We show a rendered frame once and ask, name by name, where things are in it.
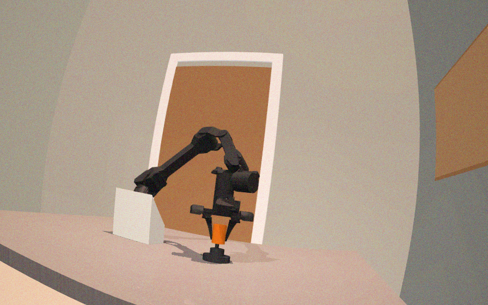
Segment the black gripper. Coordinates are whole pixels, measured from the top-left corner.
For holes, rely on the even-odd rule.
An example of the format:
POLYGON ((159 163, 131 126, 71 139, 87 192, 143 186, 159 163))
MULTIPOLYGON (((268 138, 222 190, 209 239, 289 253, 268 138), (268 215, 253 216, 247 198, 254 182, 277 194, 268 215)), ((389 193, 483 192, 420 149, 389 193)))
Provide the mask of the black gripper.
POLYGON ((221 214, 215 214, 215 202, 218 198, 218 196, 221 196, 223 198, 229 199, 230 196, 233 197, 234 192, 233 191, 226 191, 226 190, 217 190, 215 189, 214 192, 214 197, 213 197, 213 208, 212 209, 207 209, 204 206, 196 205, 193 204, 190 207, 190 213, 191 214, 196 214, 196 215, 202 215, 202 218, 206 220, 206 223, 208 225, 209 233, 210 233, 210 239, 212 240, 212 218, 211 215, 216 215, 216 216, 224 216, 224 217, 231 217, 231 220, 229 220, 229 224, 227 227, 227 233, 225 237, 225 242, 227 241, 230 232, 234 228, 234 226, 237 223, 240 223, 240 220, 242 221, 251 221, 253 222, 253 213, 252 212, 246 212, 246 211, 240 211, 239 213, 232 213, 232 216, 226 216, 226 215, 221 215, 221 214))

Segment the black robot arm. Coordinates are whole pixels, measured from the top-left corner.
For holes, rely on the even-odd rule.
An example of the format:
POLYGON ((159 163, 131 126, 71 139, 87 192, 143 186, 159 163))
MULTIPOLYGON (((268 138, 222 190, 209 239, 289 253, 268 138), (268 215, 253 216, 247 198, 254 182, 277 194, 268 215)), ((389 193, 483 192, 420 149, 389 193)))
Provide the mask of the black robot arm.
MULTIPOLYGON (((260 175, 258 171, 249 171, 241 153, 235 148, 233 140, 227 130, 216 127, 203 127, 193 136, 191 143, 175 154, 160 167, 151 167, 134 179, 137 185, 133 192, 150 194, 154 198, 158 192, 167 186, 170 175, 198 154, 217 151, 221 147, 225 152, 224 163, 228 170, 216 167, 211 173, 216 174, 217 190, 255 193, 258 190, 260 175), (221 143, 218 143, 216 137, 221 143)), ((241 201, 218 196, 215 202, 215 214, 232 216, 239 213, 241 201)))

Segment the dark grey round pedestal with shaft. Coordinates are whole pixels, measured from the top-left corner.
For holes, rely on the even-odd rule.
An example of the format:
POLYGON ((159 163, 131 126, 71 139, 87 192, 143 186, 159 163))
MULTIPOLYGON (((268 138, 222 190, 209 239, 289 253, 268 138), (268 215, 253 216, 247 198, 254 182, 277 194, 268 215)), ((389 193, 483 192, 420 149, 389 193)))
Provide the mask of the dark grey round pedestal with shaft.
POLYGON ((230 256, 224 255, 225 249, 219 248, 219 244, 215 244, 215 247, 210 248, 210 252, 203 253, 203 260, 218 263, 229 264, 230 256))

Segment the orange knob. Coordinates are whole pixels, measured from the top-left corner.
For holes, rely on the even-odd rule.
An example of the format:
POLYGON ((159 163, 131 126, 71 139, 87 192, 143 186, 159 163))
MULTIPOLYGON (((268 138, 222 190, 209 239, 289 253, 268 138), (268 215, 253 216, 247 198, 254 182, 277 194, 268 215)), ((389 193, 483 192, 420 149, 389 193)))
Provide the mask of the orange knob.
POLYGON ((213 231, 212 231, 212 241, 211 243, 216 243, 220 245, 224 245, 225 237, 227 232, 227 226, 223 224, 213 224, 213 231))

